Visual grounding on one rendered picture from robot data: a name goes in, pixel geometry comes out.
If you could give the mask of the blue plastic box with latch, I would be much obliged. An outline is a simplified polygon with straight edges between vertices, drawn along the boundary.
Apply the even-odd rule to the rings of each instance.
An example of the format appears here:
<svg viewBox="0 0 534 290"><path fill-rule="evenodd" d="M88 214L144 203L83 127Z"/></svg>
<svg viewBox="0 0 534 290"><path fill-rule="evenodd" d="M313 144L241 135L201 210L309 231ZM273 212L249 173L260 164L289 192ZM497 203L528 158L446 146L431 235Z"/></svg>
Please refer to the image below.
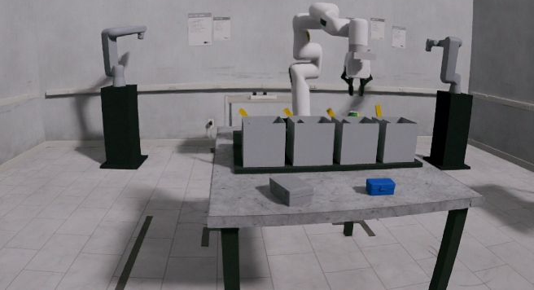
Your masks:
<svg viewBox="0 0 534 290"><path fill-rule="evenodd" d="M367 178L365 184L370 196L393 195L396 187L390 178Z"/></svg>

